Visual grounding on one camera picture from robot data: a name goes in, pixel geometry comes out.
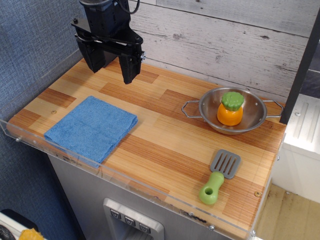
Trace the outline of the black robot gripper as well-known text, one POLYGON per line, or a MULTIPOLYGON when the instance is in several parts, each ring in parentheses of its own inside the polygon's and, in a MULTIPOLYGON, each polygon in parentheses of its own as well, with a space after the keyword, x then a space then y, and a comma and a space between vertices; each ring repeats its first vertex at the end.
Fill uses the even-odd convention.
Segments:
POLYGON ((86 18, 74 18, 71 25, 89 69, 96 73, 118 57, 124 83, 132 83, 145 60, 143 39, 130 28, 131 15, 138 11, 140 1, 134 10, 130 10, 127 0, 81 0, 80 4, 86 18), (134 53, 117 56, 110 52, 134 53))

